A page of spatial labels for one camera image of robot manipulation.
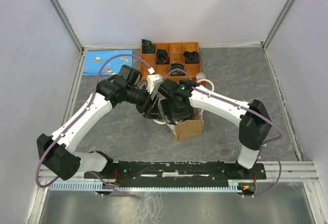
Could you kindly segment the canvas tote bag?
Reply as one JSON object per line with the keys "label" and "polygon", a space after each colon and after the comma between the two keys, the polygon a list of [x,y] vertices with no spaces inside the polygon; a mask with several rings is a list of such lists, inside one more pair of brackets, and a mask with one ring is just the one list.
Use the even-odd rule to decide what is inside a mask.
{"label": "canvas tote bag", "polygon": [[[177,83],[167,78],[158,88],[158,92],[160,94],[160,101],[162,99],[174,99],[176,97],[179,97],[183,98],[183,100],[188,101],[191,105],[189,98],[191,97],[191,91],[193,90],[193,87],[201,87],[200,81],[194,82],[191,80],[181,80]],[[159,109],[163,117],[160,101]],[[195,115],[193,116],[193,118],[177,125],[168,124],[163,117],[166,125],[171,129],[175,140],[191,138],[202,133],[204,125],[203,109],[194,108],[194,110]]]}

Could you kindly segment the red cola can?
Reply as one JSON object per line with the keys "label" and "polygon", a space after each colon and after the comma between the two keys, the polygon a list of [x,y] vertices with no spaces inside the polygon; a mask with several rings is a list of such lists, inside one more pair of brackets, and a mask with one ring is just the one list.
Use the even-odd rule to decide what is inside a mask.
{"label": "red cola can", "polygon": [[201,79],[206,79],[206,78],[207,78],[206,75],[202,72],[199,72],[194,76],[194,79],[196,82],[200,81]]}

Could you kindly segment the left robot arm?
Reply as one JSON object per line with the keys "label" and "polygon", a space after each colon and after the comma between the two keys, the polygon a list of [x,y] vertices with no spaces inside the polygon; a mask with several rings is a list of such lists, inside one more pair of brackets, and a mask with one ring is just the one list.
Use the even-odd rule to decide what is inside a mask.
{"label": "left robot arm", "polygon": [[156,92],[163,77],[152,73],[147,76],[146,85],[139,88],[136,81],[141,77],[141,72],[123,65],[117,75],[98,82],[86,103],[64,125],[49,136],[38,137],[42,164],[62,180],[77,172],[94,171],[103,178],[111,176],[112,158],[101,151],[80,153],[76,148],[89,130],[122,102],[134,104],[145,118],[160,118]]}

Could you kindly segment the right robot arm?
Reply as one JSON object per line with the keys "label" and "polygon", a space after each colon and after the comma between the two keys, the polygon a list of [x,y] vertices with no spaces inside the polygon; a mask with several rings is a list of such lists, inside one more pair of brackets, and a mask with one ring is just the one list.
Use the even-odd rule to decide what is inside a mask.
{"label": "right robot arm", "polygon": [[240,178],[253,174],[261,146],[272,127],[261,101],[255,99],[249,103],[227,98],[191,80],[176,83],[166,79],[158,92],[164,97],[160,102],[164,116],[171,123],[192,118],[195,110],[201,109],[236,125],[242,147],[235,172]]}

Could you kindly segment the rolled dark sock front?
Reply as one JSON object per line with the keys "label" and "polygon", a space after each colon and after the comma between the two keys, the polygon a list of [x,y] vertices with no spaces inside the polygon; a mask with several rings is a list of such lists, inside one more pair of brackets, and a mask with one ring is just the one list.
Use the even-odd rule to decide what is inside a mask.
{"label": "rolled dark sock front", "polygon": [[181,63],[172,63],[169,66],[170,76],[185,76],[185,66]]}

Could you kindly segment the rolled black sock middle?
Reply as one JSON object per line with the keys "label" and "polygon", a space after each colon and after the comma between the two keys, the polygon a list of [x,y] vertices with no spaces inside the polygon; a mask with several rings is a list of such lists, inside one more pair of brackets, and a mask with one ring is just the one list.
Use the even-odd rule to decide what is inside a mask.
{"label": "rolled black sock middle", "polygon": [[170,57],[168,52],[165,49],[158,49],[156,51],[156,64],[158,65],[166,65],[170,62]]}

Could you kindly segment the rolled black sock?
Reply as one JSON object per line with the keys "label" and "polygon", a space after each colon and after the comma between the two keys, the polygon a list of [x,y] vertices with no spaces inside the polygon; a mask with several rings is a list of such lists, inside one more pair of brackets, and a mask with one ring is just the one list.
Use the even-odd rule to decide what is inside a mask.
{"label": "rolled black sock", "polygon": [[156,51],[156,64],[158,65],[166,65],[170,62],[170,57],[168,52],[165,49],[158,49]]}
{"label": "rolled black sock", "polygon": [[185,51],[183,56],[186,64],[198,64],[200,62],[200,53],[197,51]]}

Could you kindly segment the rolled black sock right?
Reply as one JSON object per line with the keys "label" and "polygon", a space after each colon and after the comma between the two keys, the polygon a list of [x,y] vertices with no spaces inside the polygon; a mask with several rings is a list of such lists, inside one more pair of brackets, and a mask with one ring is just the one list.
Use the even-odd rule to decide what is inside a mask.
{"label": "rolled black sock right", "polygon": [[197,51],[185,51],[183,56],[186,64],[198,64],[200,62],[200,53]]}

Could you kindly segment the orange wooden divider tray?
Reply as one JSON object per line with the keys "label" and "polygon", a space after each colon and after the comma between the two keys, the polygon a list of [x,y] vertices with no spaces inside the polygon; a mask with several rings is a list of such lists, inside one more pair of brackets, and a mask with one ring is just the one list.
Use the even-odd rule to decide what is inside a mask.
{"label": "orange wooden divider tray", "polygon": [[[165,77],[168,76],[168,79],[178,82],[179,80],[186,80],[190,76],[194,79],[194,76],[202,72],[201,58],[198,64],[186,64],[183,53],[185,51],[197,51],[200,53],[198,42],[174,42],[174,43],[153,43],[156,46],[155,54],[141,54],[140,57],[143,61],[140,63],[139,70],[143,75],[143,79],[146,79],[149,75],[147,65],[150,65],[155,70],[155,73],[160,74]],[[165,49],[170,57],[169,64],[158,65],[156,64],[156,51],[158,49]],[[172,63],[181,63],[185,67],[185,76],[170,76],[169,66]]]}

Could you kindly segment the rolled dark sock back-left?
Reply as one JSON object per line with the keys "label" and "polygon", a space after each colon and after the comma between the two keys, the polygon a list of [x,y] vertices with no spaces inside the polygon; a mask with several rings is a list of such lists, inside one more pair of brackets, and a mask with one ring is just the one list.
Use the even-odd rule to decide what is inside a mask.
{"label": "rolled dark sock back-left", "polygon": [[141,40],[142,54],[155,54],[156,46],[147,39]]}

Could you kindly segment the blue patterned folded cloth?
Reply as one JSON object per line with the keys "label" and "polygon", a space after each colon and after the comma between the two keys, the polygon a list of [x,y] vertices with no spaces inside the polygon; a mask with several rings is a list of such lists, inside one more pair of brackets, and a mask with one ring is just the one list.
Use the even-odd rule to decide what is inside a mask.
{"label": "blue patterned folded cloth", "polygon": [[126,56],[126,54],[133,54],[132,50],[88,51],[83,75],[96,76],[104,62],[118,54],[124,54],[124,56],[115,58],[108,62],[102,69],[101,75],[115,75],[118,74],[123,65],[132,66],[132,57]]}

